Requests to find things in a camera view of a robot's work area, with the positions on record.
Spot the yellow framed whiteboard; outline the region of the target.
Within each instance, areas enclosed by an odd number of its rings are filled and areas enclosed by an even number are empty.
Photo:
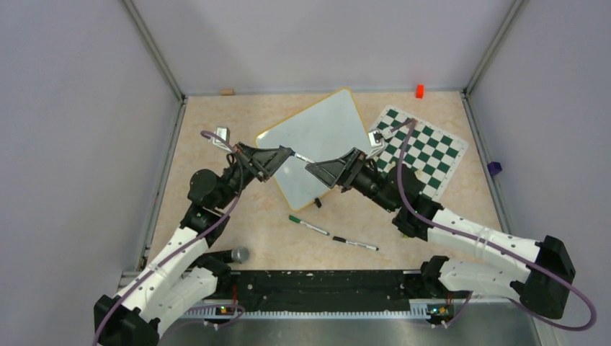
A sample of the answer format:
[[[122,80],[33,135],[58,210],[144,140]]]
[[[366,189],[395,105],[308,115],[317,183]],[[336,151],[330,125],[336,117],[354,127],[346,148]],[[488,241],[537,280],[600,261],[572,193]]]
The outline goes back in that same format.
[[[291,148],[290,157],[273,177],[289,208],[299,211],[330,191],[305,170],[306,162],[328,161],[354,147],[369,153],[372,145],[352,91],[343,88],[260,133],[258,148]]]

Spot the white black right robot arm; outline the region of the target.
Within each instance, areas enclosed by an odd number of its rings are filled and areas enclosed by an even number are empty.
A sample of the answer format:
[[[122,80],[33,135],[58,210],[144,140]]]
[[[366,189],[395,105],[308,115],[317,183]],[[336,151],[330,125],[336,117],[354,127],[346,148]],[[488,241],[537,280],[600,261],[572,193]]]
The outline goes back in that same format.
[[[524,239],[469,221],[423,195],[423,182],[405,164],[383,176],[357,148],[338,159],[308,163],[305,169],[327,187],[355,189],[394,212],[392,223],[403,235],[470,252],[478,259],[464,262],[438,255],[425,262],[422,286],[428,295],[487,293],[518,301],[541,317],[563,316],[570,290],[549,275],[572,283],[576,271],[560,239]]]

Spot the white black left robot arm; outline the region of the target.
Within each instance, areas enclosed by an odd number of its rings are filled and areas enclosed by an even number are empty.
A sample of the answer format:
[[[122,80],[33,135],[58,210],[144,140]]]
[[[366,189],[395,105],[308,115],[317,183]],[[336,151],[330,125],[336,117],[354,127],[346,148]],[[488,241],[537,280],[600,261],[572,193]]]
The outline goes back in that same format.
[[[223,232],[241,193],[254,179],[266,182],[291,157],[291,148],[237,143],[221,175],[209,169],[189,181],[189,208],[153,261],[113,296],[94,306],[93,345],[157,345],[168,328],[198,301],[231,289],[228,268],[205,257]]]

